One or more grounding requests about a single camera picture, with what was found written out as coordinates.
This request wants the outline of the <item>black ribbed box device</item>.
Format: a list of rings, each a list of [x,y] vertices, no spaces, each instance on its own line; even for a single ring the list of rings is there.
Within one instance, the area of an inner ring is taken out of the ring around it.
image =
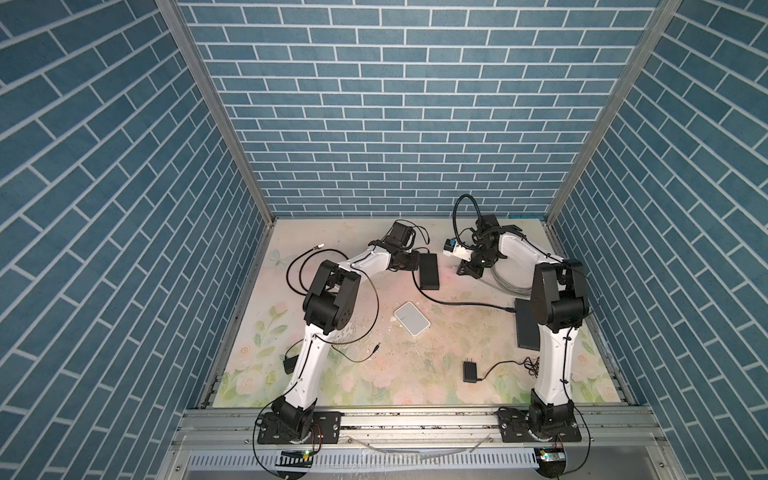
[[[440,289],[440,276],[437,255],[421,253],[419,256],[419,288],[427,291]]]

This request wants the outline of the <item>dark grey network switch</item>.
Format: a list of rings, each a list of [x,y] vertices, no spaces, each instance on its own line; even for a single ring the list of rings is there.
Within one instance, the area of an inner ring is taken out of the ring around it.
[[[517,346],[532,351],[540,350],[540,335],[538,323],[534,319],[530,300],[515,299],[515,321]]]

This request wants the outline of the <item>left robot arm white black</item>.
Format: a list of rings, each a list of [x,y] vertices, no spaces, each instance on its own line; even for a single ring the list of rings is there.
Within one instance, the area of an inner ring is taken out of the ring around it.
[[[352,317],[360,284],[387,270],[415,271],[419,256],[419,251],[373,241],[349,260],[320,264],[303,301],[306,328],[289,386],[262,417],[280,442],[299,443],[310,435],[328,351],[349,343],[338,336]]]

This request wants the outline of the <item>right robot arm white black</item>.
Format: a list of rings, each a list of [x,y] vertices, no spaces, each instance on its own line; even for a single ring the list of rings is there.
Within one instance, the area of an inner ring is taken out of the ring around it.
[[[486,231],[467,248],[455,239],[445,241],[443,253],[461,260],[457,273],[474,278],[498,260],[511,259],[532,270],[530,298],[515,301],[518,320],[528,318],[539,332],[539,373],[531,391],[529,408],[497,410],[500,434],[505,443],[579,442],[571,393],[574,343],[583,320],[590,313],[589,285],[583,265],[549,253],[509,229]]]

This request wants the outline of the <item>white small router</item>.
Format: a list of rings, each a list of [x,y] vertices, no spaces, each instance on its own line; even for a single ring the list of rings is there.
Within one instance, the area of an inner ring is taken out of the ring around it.
[[[417,337],[431,325],[426,316],[412,302],[407,302],[396,309],[394,317],[413,337]]]

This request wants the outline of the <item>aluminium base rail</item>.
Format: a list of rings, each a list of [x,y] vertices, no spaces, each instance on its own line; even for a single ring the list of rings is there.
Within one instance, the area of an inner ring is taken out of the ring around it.
[[[651,410],[582,406],[574,442],[527,440],[485,407],[333,407],[300,444],[278,445],[253,409],[190,410],[163,479],[680,479]]]

